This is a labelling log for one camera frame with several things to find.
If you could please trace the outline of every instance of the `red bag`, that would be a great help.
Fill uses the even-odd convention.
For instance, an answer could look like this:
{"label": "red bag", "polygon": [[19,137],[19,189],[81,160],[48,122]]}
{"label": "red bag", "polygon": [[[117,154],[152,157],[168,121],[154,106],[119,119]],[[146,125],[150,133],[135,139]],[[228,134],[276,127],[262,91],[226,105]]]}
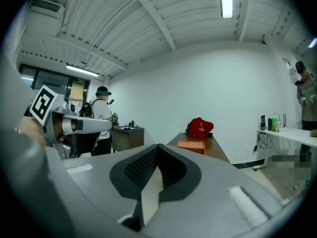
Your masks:
{"label": "red bag", "polygon": [[213,129],[213,123],[204,121],[203,119],[195,118],[188,124],[186,134],[190,137],[204,138]]}

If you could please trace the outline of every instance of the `backpack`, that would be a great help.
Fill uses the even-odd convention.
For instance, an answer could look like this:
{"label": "backpack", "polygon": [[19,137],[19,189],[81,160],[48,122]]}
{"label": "backpack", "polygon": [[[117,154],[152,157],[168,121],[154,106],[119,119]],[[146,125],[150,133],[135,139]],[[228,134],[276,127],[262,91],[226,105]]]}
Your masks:
{"label": "backpack", "polygon": [[96,99],[91,104],[89,102],[84,103],[81,110],[79,111],[79,116],[80,117],[93,117],[94,113],[93,113],[92,105],[98,100],[101,100],[101,99]]}
{"label": "backpack", "polygon": [[204,121],[203,119],[195,118],[187,125],[186,134],[190,137],[204,138],[213,129],[213,123]]}

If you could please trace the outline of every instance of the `person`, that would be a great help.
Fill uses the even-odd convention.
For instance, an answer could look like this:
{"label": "person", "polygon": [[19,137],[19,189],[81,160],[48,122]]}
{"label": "person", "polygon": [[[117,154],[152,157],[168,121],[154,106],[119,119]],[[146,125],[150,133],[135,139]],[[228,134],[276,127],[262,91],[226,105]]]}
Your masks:
{"label": "person", "polygon": [[[297,81],[297,99],[302,106],[302,129],[317,129],[317,87],[313,77],[307,72],[302,61],[295,64],[297,73],[301,80]],[[306,155],[310,147],[302,145],[300,150],[300,161],[306,161]]]}
{"label": "person", "polygon": [[[117,121],[108,108],[108,99],[110,92],[104,86],[98,87],[96,97],[90,101],[94,119],[106,119],[108,121]],[[91,152],[92,156],[111,153],[110,131],[103,131],[99,135],[97,147]]]}

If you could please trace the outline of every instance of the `air conditioner vent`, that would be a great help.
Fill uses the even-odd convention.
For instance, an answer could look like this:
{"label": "air conditioner vent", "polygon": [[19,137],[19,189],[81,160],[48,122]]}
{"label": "air conditioner vent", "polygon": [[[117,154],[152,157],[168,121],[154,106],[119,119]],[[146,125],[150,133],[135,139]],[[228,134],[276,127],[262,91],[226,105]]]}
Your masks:
{"label": "air conditioner vent", "polygon": [[53,12],[58,12],[60,7],[61,7],[58,4],[54,4],[54,3],[51,3],[49,1],[44,1],[44,0],[32,0],[31,6],[36,6],[36,7],[50,10]]}

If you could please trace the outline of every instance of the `man in white shirt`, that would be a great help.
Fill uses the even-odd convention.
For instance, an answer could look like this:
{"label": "man in white shirt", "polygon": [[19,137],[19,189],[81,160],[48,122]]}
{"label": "man in white shirt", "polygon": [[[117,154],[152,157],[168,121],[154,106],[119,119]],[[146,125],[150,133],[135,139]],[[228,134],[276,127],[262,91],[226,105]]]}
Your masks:
{"label": "man in white shirt", "polygon": [[[104,119],[111,122],[117,121],[115,117],[111,116],[111,113],[108,108],[108,99],[110,92],[104,86],[101,86],[97,89],[96,97],[91,100],[90,104],[92,106],[93,118],[95,119]],[[102,155],[111,153],[110,146],[110,131],[103,131],[100,133],[98,146],[92,151],[91,155]]]}

